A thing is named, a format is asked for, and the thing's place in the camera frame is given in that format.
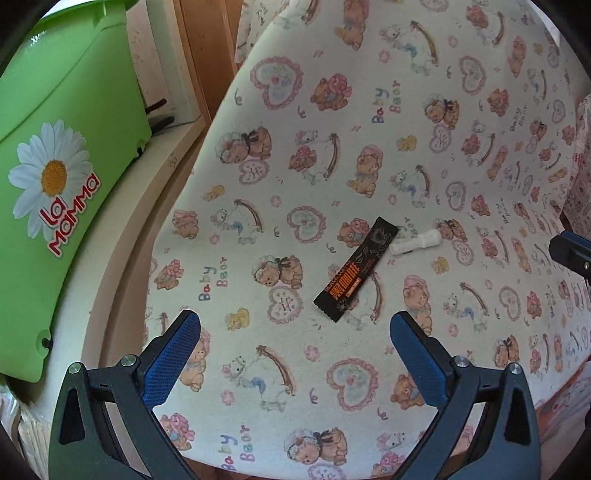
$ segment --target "green bucket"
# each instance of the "green bucket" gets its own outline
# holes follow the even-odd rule
[[[126,31],[134,3],[96,0],[43,18],[0,77],[5,375],[41,378],[70,264],[151,136]]]

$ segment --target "black coffee packet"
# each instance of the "black coffee packet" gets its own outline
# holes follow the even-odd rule
[[[314,304],[337,322],[397,233],[398,227],[378,217],[363,243],[320,292]]]

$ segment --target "daisy logo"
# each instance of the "daisy logo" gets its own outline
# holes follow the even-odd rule
[[[85,145],[81,133],[66,129],[63,120],[45,123],[40,137],[33,135],[17,147],[21,164],[8,174],[10,183],[24,190],[12,210],[14,218],[28,215],[28,236],[36,238],[43,230],[47,248],[58,258],[78,223],[77,214],[100,187]]]

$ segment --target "metal screw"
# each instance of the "metal screw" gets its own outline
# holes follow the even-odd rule
[[[74,375],[80,371],[80,368],[82,368],[82,364],[75,362],[68,367],[68,373]]]
[[[138,358],[135,355],[125,355],[121,359],[121,365],[123,365],[124,367],[131,367],[132,365],[135,364],[137,359]]]
[[[523,371],[523,369],[521,368],[520,364],[516,364],[516,363],[510,363],[509,364],[509,372],[511,372],[514,375],[521,375],[521,372]]]
[[[455,356],[453,358],[453,362],[460,368],[466,368],[468,365],[470,365],[470,361],[462,355]]]

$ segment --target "patterned fabric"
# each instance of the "patterned fabric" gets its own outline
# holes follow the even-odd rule
[[[574,138],[574,162],[571,181],[574,185],[564,205],[564,214],[573,232],[591,239],[591,144],[589,143],[589,123],[591,122],[591,95],[579,105],[577,128]],[[575,132],[568,130],[570,141]]]
[[[261,34],[277,15],[283,11],[289,0],[245,0],[236,37],[236,63],[242,63],[248,57]]]
[[[392,474],[435,414],[390,343],[399,310],[452,355],[519,361],[534,402],[551,398],[589,356],[584,282],[548,256],[573,170],[569,89],[514,0],[283,10],[154,248],[146,341],[186,307],[204,329],[156,409],[185,455],[266,478]],[[386,254],[333,323],[313,300],[377,216],[443,244]]]

